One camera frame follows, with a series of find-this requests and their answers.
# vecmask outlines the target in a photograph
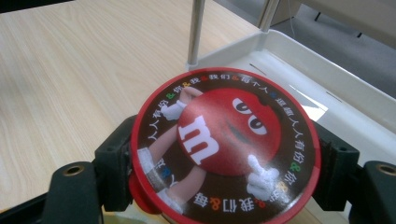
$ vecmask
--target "wooden table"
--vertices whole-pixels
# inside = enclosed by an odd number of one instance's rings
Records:
[[[46,192],[56,169],[92,161],[185,72],[191,9],[186,0],[80,0],[0,14],[0,210]],[[199,52],[257,30],[206,1]],[[316,222],[304,210],[293,221],[307,220]]]

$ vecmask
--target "character eye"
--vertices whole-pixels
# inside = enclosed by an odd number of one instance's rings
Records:
[[[233,108],[235,108],[241,114],[251,114],[248,106],[245,105],[239,98],[233,99]]]
[[[267,134],[267,129],[264,127],[264,124],[262,124],[262,122],[254,115],[250,116],[250,118],[248,119],[248,127],[256,134]]]

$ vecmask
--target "gray floor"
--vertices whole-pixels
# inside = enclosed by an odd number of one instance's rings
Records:
[[[260,0],[216,0],[245,20],[255,23],[260,15]],[[396,99],[396,49],[390,48],[359,31],[302,5],[291,20],[274,25],[278,30],[340,65],[355,76]]]

